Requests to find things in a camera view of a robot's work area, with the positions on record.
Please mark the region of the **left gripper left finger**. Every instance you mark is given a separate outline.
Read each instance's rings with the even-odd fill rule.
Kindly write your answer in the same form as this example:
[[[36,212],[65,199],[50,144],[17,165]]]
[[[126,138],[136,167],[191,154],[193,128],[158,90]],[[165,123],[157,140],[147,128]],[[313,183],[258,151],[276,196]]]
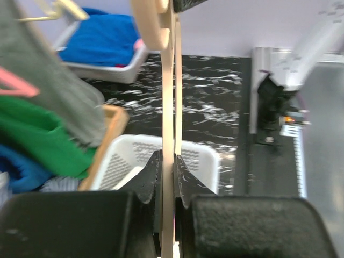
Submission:
[[[156,257],[162,153],[119,190],[18,194],[1,209],[1,257]]]

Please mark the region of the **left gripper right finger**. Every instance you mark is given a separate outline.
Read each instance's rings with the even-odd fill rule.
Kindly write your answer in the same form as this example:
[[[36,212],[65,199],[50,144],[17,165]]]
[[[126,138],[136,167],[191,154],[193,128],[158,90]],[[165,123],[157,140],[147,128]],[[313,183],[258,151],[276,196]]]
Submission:
[[[181,257],[337,257],[317,210],[294,197],[217,196],[173,165]]]

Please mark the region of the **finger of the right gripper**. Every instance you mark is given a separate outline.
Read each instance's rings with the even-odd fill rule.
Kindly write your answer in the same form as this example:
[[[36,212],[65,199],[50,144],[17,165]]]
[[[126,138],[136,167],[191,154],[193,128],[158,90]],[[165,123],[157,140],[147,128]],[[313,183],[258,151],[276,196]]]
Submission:
[[[206,1],[207,0],[173,0],[174,12],[184,12]]]

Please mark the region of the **light wooden hanger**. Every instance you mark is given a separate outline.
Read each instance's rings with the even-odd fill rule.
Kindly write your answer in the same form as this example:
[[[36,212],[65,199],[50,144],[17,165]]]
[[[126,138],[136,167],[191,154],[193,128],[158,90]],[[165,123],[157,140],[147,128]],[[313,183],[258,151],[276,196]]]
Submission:
[[[162,232],[161,256],[172,257],[174,245],[174,155],[182,142],[181,25],[173,1],[132,1],[145,45],[161,54],[162,66]]]

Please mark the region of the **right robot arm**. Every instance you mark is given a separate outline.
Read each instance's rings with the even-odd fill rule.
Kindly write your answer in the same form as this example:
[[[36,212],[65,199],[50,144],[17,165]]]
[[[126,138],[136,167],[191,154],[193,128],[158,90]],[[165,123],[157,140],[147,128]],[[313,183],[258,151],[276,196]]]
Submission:
[[[280,56],[278,48],[257,47],[252,51],[251,134],[280,133],[281,118],[288,112],[290,100],[303,87],[317,61],[342,36],[343,1],[329,1],[320,11],[318,22],[285,56]]]

